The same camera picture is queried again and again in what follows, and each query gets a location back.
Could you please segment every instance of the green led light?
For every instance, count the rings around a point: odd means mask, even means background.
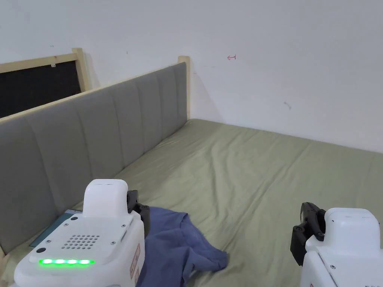
[[[94,264],[94,260],[89,259],[42,259],[39,260],[39,263],[46,266],[86,266]]]

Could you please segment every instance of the bedding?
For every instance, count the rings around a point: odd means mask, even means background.
[[[301,203],[366,208],[382,220],[382,171],[382,154],[194,119],[116,178],[141,203],[188,213],[228,253],[224,270],[196,272],[189,286],[296,287],[290,240]],[[27,246],[5,257],[2,286]]]

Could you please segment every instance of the white wall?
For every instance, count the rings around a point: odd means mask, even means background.
[[[382,11],[381,0],[0,0],[0,62],[82,47],[96,87],[190,55],[192,117],[383,152]]]

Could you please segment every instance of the wooden frame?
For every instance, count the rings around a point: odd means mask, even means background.
[[[187,99],[187,107],[186,107],[186,109],[187,109],[187,120],[189,120],[190,119],[190,57],[189,56],[179,56],[177,63],[169,65],[167,67],[171,67],[171,66],[174,66],[176,64],[183,63],[183,62],[186,63],[186,99]],[[0,123],[3,122],[3,121],[7,121],[9,119],[12,119],[14,117],[23,116],[23,115],[26,115],[26,114],[28,114],[30,112],[37,111],[39,109],[44,109],[44,108],[46,108],[48,106],[52,106],[52,105],[55,105],[55,104],[58,104],[58,103],[61,103],[61,102],[64,102],[64,101],[68,101],[68,100],[73,99],[73,98],[81,97],[81,96],[89,94],[89,93],[91,93],[93,91],[102,90],[102,89],[105,89],[107,87],[113,86],[115,84],[122,83],[122,82],[131,80],[131,79],[134,79],[134,78],[137,78],[137,77],[140,77],[140,76],[143,76],[143,75],[146,75],[146,74],[149,74],[149,73],[152,73],[152,72],[155,72],[155,71],[167,68],[167,67],[162,67],[162,68],[159,68],[159,69],[156,69],[156,70],[153,70],[153,71],[141,74],[141,75],[137,75],[137,76],[134,76],[134,77],[131,77],[131,78],[128,78],[128,79],[124,79],[122,81],[118,81],[118,82],[112,83],[112,84],[107,85],[107,86],[103,86],[103,87],[100,87],[100,88],[95,88],[95,89],[92,89],[92,90],[87,90],[87,91],[81,92],[79,94],[66,97],[64,99],[59,99],[57,101],[50,102],[50,103],[44,104],[42,106],[38,106],[38,107],[31,108],[31,109],[28,109],[28,110],[25,110],[25,111],[22,111],[22,112],[19,112],[19,113],[16,113],[16,114],[9,115],[7,117],[0,118]]]
[[[71,54],[0,64],[0,73],[7,73],[47,65],[55,65],[59,63],[72,61],[76,62],[77,76],[79,78],[81,92],[90,90],[89,78],[85,66],[85,57],[81,48],[73,48]]]

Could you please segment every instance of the black board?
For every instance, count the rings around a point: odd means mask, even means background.
[[[0,73],[0,118],[78,93],[75,61]]]

